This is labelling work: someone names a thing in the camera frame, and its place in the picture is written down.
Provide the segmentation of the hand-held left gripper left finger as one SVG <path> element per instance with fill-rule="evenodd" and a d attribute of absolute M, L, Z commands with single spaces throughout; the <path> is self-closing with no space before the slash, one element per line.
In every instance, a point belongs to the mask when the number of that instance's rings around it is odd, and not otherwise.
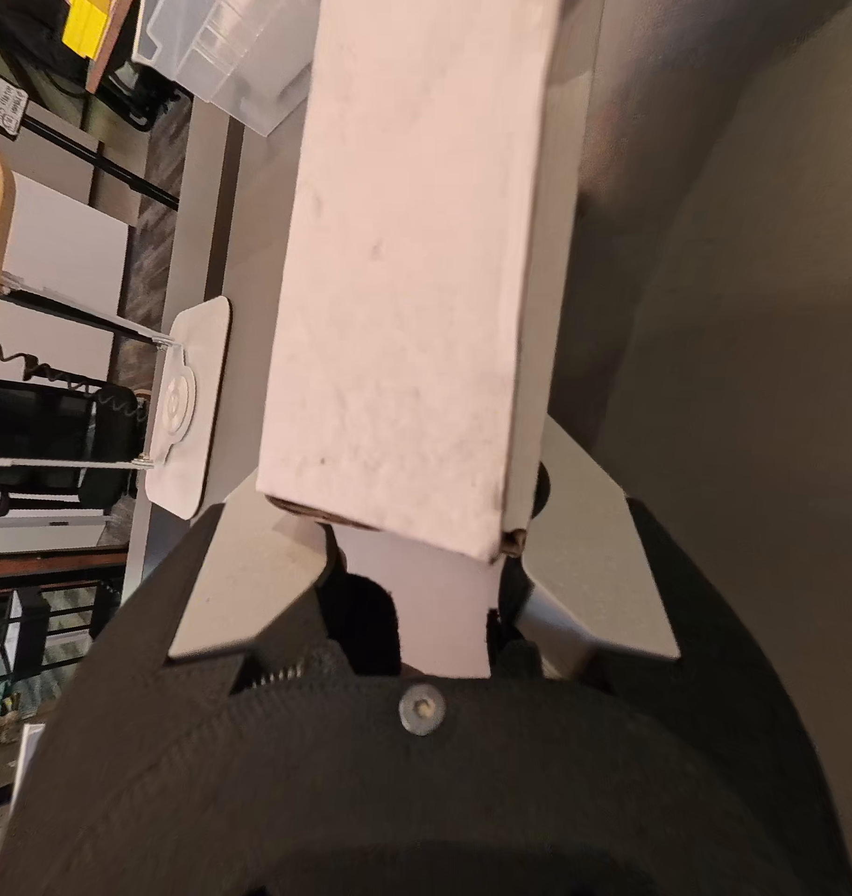
<path fill-rule="evenodd" d="M 328 525 L 274 504 L 251 473 L 226 498 L 168 651 L 175 661 L 252 648 L 292 662 L 327 636 L 319 591 L 344 570 Z"/>

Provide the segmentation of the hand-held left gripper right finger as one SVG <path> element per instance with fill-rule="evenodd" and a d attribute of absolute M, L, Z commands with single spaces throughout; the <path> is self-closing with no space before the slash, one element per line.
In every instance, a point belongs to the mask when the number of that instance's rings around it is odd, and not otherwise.
<path fill-rule="evenodd" d="M 528 642 L 549 678 L 577 678 L 601 651 L 681 656 L 625 492 L 552 417 L 532 520 L 504 560 L 486 627 L 491 668 Z"/>

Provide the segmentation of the white cardboard box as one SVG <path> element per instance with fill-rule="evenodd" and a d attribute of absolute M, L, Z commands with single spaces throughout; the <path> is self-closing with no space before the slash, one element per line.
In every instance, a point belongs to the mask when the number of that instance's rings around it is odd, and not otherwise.
<path fill-rule="evenodd" d="M 257 489 L 484 563 L 532 518 L 604 2 L 322 2 Z"/>

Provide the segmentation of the clear plastic bin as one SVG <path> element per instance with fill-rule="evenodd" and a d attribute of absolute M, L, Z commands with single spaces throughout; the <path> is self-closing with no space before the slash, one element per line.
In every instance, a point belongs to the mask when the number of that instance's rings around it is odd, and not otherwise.
<path fill-rule="evenodd" d="M 308 95 L 318 1 L 142 1 L 132 58 L 266 137 Z"/>

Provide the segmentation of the brown wooden beam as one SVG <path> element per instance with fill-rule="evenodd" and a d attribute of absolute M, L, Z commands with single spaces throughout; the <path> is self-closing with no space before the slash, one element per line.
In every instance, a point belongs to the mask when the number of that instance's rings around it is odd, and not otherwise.
<path fill-rule="evenodd" d="M 70 573 L 76 570 L 123 565 L 125 546 L 104 546 L 84 550 L 0 553 L 0 578 L 37 574 Z"/>

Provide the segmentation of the clear acrylic rod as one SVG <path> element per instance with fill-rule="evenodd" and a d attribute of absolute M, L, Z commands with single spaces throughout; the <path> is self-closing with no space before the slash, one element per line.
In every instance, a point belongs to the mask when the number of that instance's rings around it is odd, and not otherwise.
<path fill-rule="evenodd" d="M 93 460 L 62 460 L 62 459 L 37 459 L 37 458 L 8 458 L 0 457 L 0 469 L 7 468 L 48 468 L 48 469 L 116 469 L 116 470 L 140 470 L 155 469 L 160 464 L 151 458 L 141 455 L 130 461 L 105 462 Z"/>
<path fill-rule="evenodd" d="M 73 298 L 65 297 L 49 288 L 28 285 L 20 278 L 7 273 L 1 280 L 0 300 L 95 330 L 104 330 L 135 342 L 166 348 L 180 344 L 166 333 L 152 330 L 118 315 L 94 311 Z"/>

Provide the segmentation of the white partition panel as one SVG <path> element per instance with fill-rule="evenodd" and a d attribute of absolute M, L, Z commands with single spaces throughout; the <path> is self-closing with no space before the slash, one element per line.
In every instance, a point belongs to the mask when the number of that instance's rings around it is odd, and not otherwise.
<path fill-rule="evenodd" d="M 29 287 L 70 297 L 114 315 L 127 258 L 128 225 L 14 174 L 14 217 L 4 269 Z M 54 368 L 106 381 L 114 336 L 79 323 L 0 302 L 6 356 L 33 355 Z"/>

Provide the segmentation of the white printed sign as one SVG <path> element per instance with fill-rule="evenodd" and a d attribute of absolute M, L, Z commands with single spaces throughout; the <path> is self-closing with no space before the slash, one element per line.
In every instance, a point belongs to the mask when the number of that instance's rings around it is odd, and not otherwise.
<path fill-rule="evenodd" d="M 12 141 L 19 137 L 28 103 L 26 90 L 0 76 L 0 135 Z"/>

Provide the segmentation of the yellow storage bin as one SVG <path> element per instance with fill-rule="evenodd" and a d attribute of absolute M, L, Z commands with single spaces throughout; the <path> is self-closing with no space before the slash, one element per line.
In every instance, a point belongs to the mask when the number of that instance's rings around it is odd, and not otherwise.
<path fill-rule="evenodd" d="M 113 15 L 113 1 L 68 1 L 61 42 L 80 58 L 95 60 Z"/>

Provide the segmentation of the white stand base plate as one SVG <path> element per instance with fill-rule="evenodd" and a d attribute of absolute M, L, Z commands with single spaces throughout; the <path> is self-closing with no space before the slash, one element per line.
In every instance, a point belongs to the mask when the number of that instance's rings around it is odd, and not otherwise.
<path fill-rule="evenodd" d="M 205 301 L 175 318 L 164 355 L 144 488 L 153 504 L 185 521 L 204 496 L 230 327 L 229 299 Z"/>

